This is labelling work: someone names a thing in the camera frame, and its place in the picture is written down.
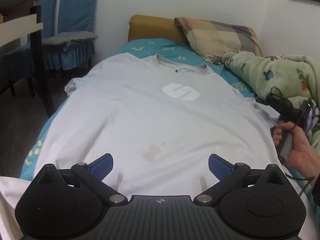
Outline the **person's right hand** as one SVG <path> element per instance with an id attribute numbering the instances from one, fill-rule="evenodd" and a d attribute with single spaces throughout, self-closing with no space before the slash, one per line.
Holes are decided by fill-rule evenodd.
<path id="1" fill-rule="evenodd" d="M 310 185 L 314 187 L 319 177 L 319 155 L 311 147 L 302 128 L 292 122 L 275 125 L 272 135 L 275 146 L 280 144 L 284 131 L 291 131 L 293 134 L 293 146 L 285 166 L 294 168 L 304 178 L 313 178 Z"/>

